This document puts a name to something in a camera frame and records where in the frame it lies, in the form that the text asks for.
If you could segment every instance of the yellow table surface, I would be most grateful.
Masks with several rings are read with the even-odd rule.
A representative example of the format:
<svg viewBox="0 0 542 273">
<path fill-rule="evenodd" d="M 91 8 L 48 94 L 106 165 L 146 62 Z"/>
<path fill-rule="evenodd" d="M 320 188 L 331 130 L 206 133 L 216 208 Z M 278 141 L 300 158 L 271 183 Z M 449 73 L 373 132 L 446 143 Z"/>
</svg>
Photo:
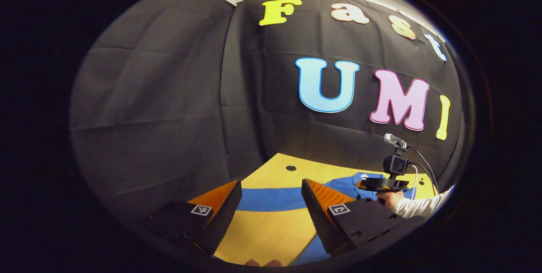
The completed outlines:
<svg viewBox="0 0 542 273">
<path fill-rule="evenodd" d="M 288 171 L 293 165 L 297 169 Z M 241 181 L 242 188 L 299 188 L 305 178 L 327 183 L 336 178 L 353 176 L 356 173 L 384 174 L 379 171 L 364 171 L 323 163 L 316 163 L 276 154 L 264 165 Z M 415 174 L 397 177 L 414 186 Z M 418 174 L 416 198 L 435 196 L 431 181 L 425 173 Z M 282 265 L 292 263 L 316 235 L 316 230 L 306 208 L 281 212 L 236 211 L 215 256 L 230 263 L 244 265 L 254 259 L 260 265 L 276 259 Z"/>
</svg>

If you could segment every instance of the blue letter u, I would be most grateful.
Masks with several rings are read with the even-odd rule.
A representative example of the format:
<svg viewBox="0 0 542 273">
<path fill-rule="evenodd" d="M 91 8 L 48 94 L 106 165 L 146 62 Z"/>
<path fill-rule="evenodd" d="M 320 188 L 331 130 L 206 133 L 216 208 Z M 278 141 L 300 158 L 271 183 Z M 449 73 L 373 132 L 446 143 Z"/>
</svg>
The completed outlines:
<svg viewBox="0 0 542 273">
<path fill-rule="evenodd" d="M 336 98 L 325 98 L 320 92 L 322 70 L 327 62 L 318 58 L 296 60 L 299 68 L 299 98 L 312 110 L 336 113 L 347 109 L 354 98 L 354 75 L 359 65 L 350 61 L 337 61 L 335 67 L 340 71 L 340 93 Z"/>
</svg>

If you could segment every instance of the white cable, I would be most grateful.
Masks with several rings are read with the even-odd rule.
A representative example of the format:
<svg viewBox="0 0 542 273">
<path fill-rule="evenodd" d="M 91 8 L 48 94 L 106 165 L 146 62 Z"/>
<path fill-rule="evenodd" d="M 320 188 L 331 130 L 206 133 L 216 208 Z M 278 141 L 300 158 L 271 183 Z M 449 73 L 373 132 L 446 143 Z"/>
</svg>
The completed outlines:
<svg viewBox="0 0 542 273">
<path fill-rule="evenodd" d="M 414 169 L 416 169 L 416 178 L 414 180 L 414 187 L 412 188 L 412 196 L 410 196 L 410 200 L 414 200 L 414 194 L 416 192 L 416 183 L 418 182 L 418 167 L 412 166 Z"/>
</svg>

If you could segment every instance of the person's arm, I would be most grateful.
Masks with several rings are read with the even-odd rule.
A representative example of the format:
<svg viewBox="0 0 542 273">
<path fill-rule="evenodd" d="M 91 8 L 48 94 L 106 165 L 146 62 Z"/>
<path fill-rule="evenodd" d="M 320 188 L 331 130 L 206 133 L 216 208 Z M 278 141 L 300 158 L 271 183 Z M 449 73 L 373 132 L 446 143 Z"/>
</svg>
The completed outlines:
<svg viewBox="0 0 542 273">
<path fill-rule="evenodd" d="M 405 218 L 416 215 L 428 218 L 446 202 L 452 189 L 453 186 L 446 192 L 428 199 L 410 200 L 409 198 L 405 198 L 401 191 L 396 193 L 380 192 L 377 193 L 377 197 L 386 201 L 385 206 L 387 208 Z"/>
</svg>

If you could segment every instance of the pink letter m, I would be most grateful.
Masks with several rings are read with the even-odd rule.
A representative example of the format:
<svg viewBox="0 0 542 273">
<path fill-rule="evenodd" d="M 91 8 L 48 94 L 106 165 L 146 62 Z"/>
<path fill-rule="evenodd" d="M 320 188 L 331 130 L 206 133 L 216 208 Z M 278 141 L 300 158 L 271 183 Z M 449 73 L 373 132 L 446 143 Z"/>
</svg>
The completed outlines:
<svg viewBox="0 0 542 273">
<path fill-rule="evenodd" d="M 371 113 L 370 119 L 375 123 L 387 124 L 390 115 L 387 113 L 389 105 L 393 112 L 393 121 L 399 125 L 410 109 L 410 114 L 405 119 L 405 127 L 410 130 L 423 130 L 423 115 L 426 109 L 426 95 L 429 84 L 416 78 L 410 84 L 406 95 L 399 83 L 397 74 L 388 70 L 376 70 L 374 76 L 380 80 L 380 94 L 376 111 Z"/>
</svg>

